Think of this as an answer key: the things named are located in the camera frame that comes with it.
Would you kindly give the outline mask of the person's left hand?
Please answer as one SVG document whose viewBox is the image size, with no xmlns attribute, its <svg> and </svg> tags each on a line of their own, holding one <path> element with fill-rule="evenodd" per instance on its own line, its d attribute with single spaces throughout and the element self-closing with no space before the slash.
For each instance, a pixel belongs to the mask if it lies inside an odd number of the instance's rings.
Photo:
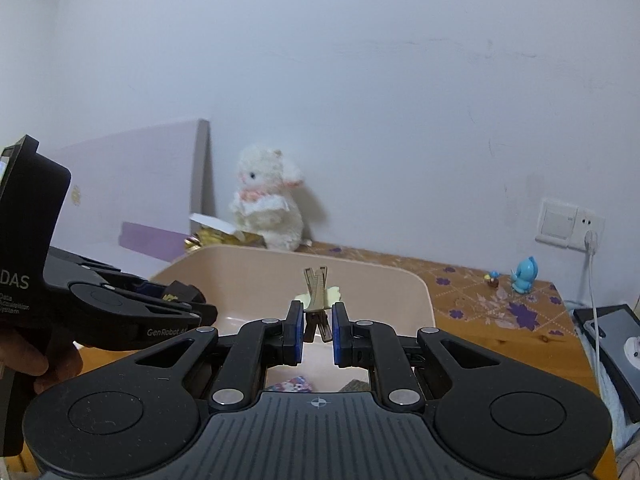
<svg viewBox="0 0 640 480">
<path fill-rule="evenodd" d="M 64 342 L 54 353 L 50 361 L 20 335 L 1 335 L 1 364 L 17 373 L 35 377 L 35 393 L 72 379 L 82 370 L 81 355 L 72 342 Z"/>
</svg>

